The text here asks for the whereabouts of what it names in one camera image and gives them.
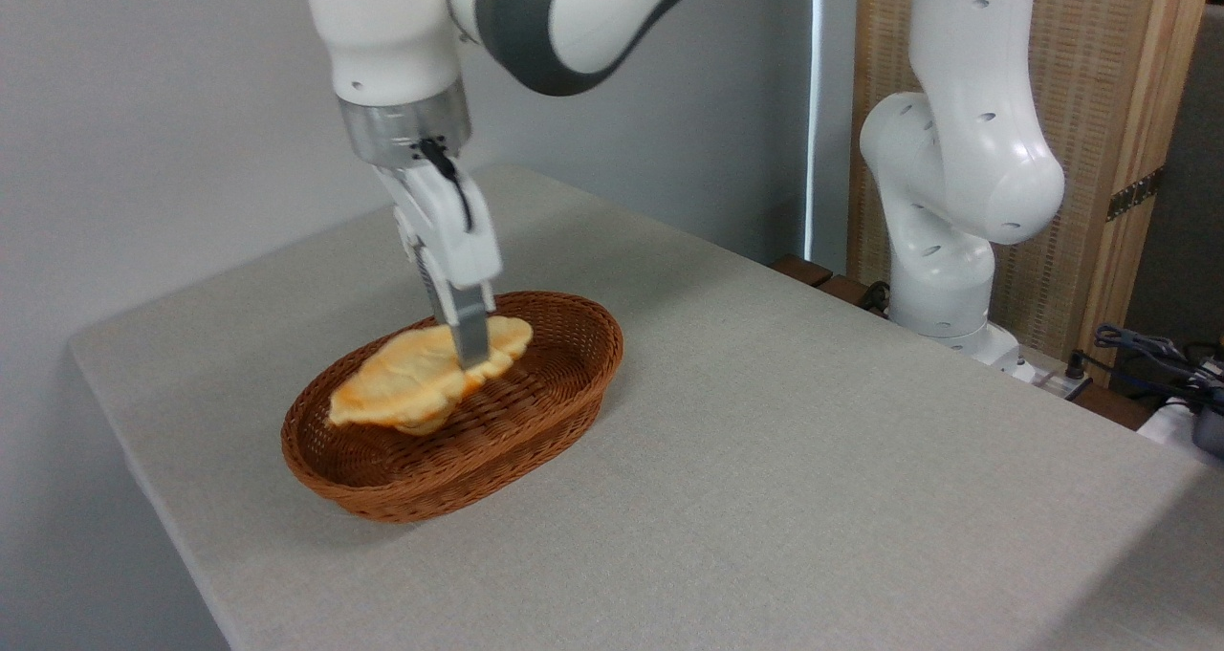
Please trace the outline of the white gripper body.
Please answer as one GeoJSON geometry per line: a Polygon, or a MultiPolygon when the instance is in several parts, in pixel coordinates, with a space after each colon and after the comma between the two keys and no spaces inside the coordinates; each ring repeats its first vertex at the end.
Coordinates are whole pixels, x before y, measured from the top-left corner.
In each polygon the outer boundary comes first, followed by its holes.
{"type": "Polygon", "coordinates": [[[414,266],[414,250],[428,248],[450,285],[471,288],[487,281],[492,290],[503,270],[502,255],[490,207],[471,175],[450,155],[373,170],[395,203],[401,240],[414,266]]]}

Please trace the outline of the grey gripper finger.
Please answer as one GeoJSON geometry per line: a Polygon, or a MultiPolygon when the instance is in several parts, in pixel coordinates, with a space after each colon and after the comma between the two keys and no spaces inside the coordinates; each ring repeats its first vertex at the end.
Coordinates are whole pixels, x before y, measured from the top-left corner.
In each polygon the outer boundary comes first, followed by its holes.
{"type": "Polygon", "coordinates": [[[415,248],[414,256],[419,274],[424,277],[424,284],[428,294],[428,301],[432,303],[435,319],[439,326],[446,323],[448,327],[455,327],[457,308],[448,277],[446,277],[446,269],[435,259],[432,251],[428,248],[415,248]]]}
{"type": "Polygon", "coordinates": [[[464,371],[490,359],[487,318],[493,310],[494,301],[487,281],[471,288],[448,284],[448,327],[464,371]]]}

